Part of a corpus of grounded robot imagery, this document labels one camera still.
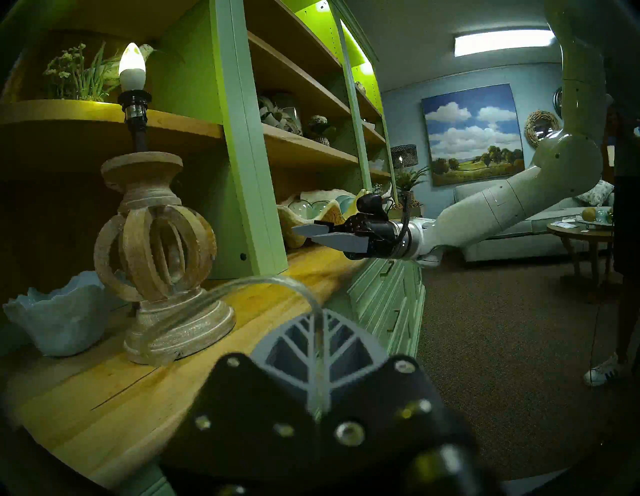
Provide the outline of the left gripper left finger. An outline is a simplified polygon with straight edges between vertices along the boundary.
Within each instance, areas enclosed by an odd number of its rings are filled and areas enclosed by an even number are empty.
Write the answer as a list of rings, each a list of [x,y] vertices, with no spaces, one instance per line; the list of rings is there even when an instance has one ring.
[[[313,392],[313,318],[265,336],[257,354],[224,355],[160,457],[167,476],[291,476],[318,460],[307,410]]]

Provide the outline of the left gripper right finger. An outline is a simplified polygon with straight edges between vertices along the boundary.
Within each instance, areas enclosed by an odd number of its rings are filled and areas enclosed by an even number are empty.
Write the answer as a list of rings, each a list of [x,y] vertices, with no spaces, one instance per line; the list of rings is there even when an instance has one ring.
[[[367,331],[323,312],[320,461],[327,471],[466,471],[476,462],[471,429],[447,408],[423,368],[389,356]]]

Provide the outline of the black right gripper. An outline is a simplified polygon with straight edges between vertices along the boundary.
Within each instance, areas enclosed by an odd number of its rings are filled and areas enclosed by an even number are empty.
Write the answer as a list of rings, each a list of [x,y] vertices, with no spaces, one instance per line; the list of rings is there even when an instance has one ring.
[[[312,223],[294,226],[291,232],[347,254],[348,259],[389,259],[398,243],[397,225],[387,216],[350,216],[343,224]]]

